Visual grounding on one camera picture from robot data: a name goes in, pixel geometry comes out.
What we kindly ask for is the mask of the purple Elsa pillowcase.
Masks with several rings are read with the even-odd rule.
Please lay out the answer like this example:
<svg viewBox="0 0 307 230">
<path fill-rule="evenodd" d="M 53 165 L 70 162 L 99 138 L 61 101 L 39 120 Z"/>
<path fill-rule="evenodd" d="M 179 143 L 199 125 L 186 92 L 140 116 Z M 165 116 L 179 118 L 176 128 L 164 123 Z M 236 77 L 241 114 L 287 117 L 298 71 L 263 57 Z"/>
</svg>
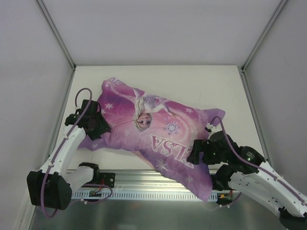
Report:
<svg viewBox="0 0 307 230">
<path fill-rule="evenodd" d="M 188 162 L 194 140 L 207 139 L 206 126 L 219 124 L 225 111 L 197 109 L 149 94 L 110 78 L 98 98 L 110 132 L 80 148 L 139 152 L 164 177 L 175 180 L 197 198 L 207 201 L 213 185 L 206 164 Z"/>
</svg>

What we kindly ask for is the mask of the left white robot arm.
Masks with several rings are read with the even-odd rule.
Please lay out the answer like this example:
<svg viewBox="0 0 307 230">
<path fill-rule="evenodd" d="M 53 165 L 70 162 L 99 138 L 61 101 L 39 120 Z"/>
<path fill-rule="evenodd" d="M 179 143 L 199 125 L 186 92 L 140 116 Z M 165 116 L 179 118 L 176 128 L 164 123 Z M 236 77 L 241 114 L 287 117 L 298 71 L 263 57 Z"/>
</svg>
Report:
<svg viewBox="0 0 307 230">
<path fill-rule="evenodd" d="M 72 157 L 85 138 L 100 139 L 111 128 L 103 118 L 99 102 L 83 100 L 80 109 L 65 120 L 62 140 L 38 171 L 27 176 L 32 205 L 65 210 L 72 194 L 84 185 L 101 187 L 106 181 L 95 163 L 83 162 L 68 173 Z"/>
</svg>

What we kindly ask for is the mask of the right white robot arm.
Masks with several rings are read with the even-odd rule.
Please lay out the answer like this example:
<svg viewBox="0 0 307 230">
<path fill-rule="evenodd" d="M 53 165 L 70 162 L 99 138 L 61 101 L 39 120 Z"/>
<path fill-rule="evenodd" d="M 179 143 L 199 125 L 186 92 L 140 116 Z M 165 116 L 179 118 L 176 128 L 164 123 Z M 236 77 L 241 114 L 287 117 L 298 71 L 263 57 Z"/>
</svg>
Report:
<svg viewBox="0 0 307 230">
<path fill-rule="evenodd" d="M 196 139 L 187 161 L 222 166 L 211 176 L 214 190 L 237 190 L 266 207 L 288 230 L 307 228 L 307 197 L 249 146 L 238 146 L 223 131 Z"/>
</svg>

